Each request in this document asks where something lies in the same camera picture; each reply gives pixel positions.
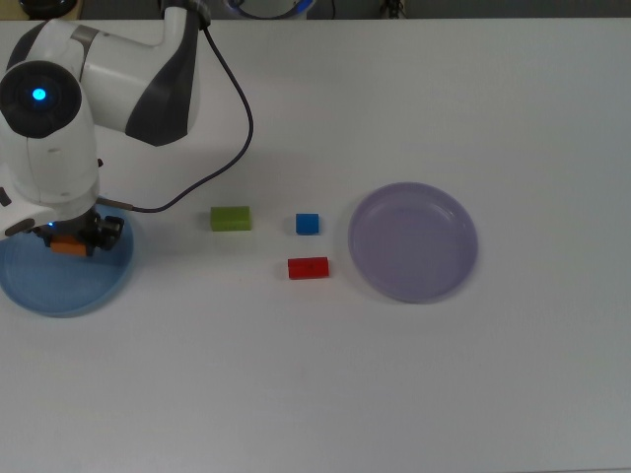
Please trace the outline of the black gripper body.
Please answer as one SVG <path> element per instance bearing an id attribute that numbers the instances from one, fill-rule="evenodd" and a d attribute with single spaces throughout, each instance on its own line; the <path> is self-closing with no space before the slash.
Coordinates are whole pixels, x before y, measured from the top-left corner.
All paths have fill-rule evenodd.
<path id="1" fill-rule="evenodd" d="M 96 209 L 68 221 L 57 223 L 57 233 L 82 242 L 98 242 L 101 237 L 101 216 Z"/>

